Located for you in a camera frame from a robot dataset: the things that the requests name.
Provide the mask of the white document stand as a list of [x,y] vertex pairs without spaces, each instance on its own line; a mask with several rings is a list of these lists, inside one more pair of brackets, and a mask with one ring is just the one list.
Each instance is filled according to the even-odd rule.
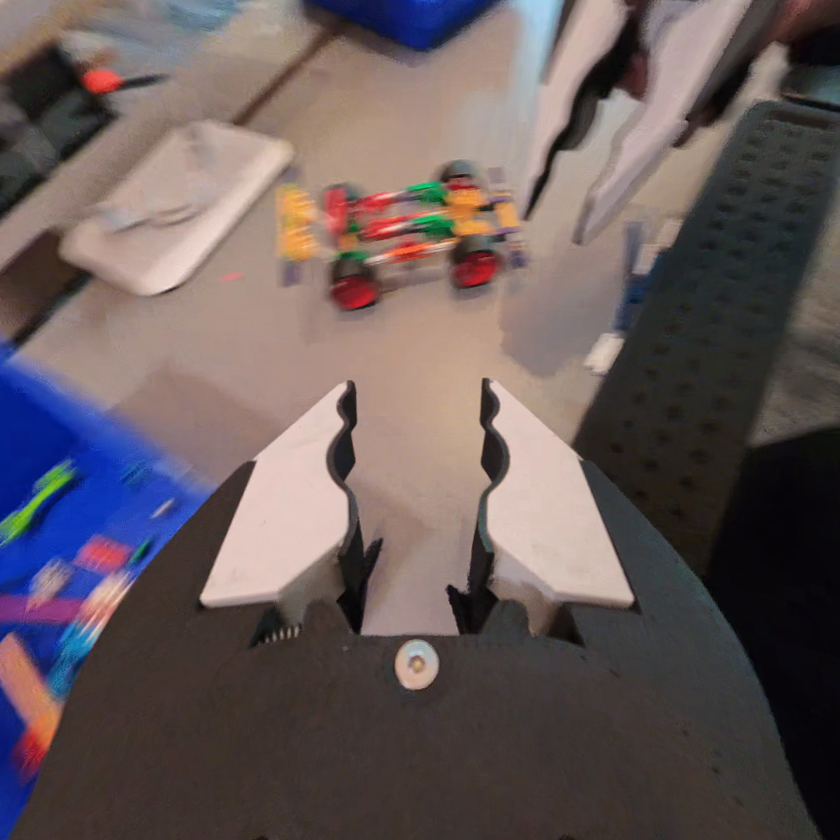
[[87,216],[59,257],[152,298],[185,283],[294,162],[286,140],[214,120],[168,132]]

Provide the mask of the orange black tool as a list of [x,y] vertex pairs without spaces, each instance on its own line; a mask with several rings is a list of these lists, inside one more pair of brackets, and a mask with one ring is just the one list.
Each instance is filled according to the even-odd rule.
[[80,77],[82,86],[95,96],[106,96],[112,93],[142,89],[158,85],[169,80],[169,75],[154,73],[137,77],[124,77],[109,68],[92,68],[85,70]]

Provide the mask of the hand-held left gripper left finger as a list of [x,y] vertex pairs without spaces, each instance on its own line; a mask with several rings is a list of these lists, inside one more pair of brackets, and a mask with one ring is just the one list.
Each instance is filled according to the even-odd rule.
[[274,606],[300,624],[308,606],[337,600],[362,555],[354,467],[356,388],[336,385],[251,461],[245,489],[199,602]]

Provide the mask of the black perforated panel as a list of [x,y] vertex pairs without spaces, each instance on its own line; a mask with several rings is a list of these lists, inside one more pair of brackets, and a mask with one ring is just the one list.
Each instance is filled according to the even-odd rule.
[[707,574],[838,184],[837,112],[762,101],[730,132],[573,447]]

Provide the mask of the black wheel red hub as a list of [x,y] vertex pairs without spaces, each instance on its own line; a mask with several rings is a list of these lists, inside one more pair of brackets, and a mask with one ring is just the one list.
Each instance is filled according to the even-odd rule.
[[453,285],[463,290],[490,283],[502,266],[502,258],[493,237],[469,234],[453,247],[449,264]]
[[472,161],[454,160],[446,163],[437,179],[447,191],[485,191],[487,179],[483,171]]
[[329,297],[332,303],[346,312],[355,312],[376,305],[382,288],[373,269],[363,259],[341,255],[331,267]]

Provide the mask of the red and green toy model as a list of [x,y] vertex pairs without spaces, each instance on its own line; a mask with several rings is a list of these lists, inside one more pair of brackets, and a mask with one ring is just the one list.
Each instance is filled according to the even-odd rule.
[[[505,172],[498,167],[480,169],[485,191],[450,192],[438,178],[373,193],[337,183],[327,186],[317,202],[298,184],[282,183],[275,193],[275,212],[276,254],[284,282],[298,281],[304,267],[319,262],[327,270],[330,299],[331,267],[344,255],[363,259],[373,269],[381,299],[383,271],[431,259],[445,260],[457,291],[486,287],[505,269],[525,269],[530,253]],[[451,280],[449,255],[460,238],[479,234],[493,237],[502,266],[485,286],[458,289]]]

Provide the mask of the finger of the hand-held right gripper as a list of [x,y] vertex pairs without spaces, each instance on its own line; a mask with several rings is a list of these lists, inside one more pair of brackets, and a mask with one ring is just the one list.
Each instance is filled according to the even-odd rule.
[[753,5],[748,1],[650,2],[642,18],[647,82],[637,111],[616,135],[588,192],[573,242],[609,225],[688,127],[689,115]]
[[577,150],[637,49],[632,2],[564,2],[536,98],[523,176],[530,219],[561,153]]

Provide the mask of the blue rod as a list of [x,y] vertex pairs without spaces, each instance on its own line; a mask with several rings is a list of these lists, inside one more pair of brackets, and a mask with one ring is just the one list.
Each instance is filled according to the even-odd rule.
[[634,219],[625,225],[621,263],[622,295],[612,324],[619,335],[624,336],[634,324],[650,287],[660,250],[649,220]]

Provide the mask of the lime green double-ended connector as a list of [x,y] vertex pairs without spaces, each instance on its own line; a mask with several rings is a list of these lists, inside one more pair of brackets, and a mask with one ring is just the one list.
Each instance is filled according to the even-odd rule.
[[77,477],[77,466],[71,458],[59,462],[39,477],[29,497],[1,521],[1,547],[5,548],[32,529],[37,519],[68,491]]

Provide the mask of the pair of white rods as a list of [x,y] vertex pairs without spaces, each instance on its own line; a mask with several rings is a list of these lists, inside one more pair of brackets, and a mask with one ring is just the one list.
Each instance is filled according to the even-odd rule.
[[621,332],[604,332],[584,358],[584,368],[594,375],[604,376],[613,367],[625,343]]

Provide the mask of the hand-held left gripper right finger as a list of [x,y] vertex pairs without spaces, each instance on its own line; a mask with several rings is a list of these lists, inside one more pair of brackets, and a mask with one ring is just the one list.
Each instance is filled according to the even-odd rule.
[[479,634],[500,602],[549,636],[567,605],[627,610],[635,595],[581,458],[498,381],[483,379],[481,493],[459,632]]

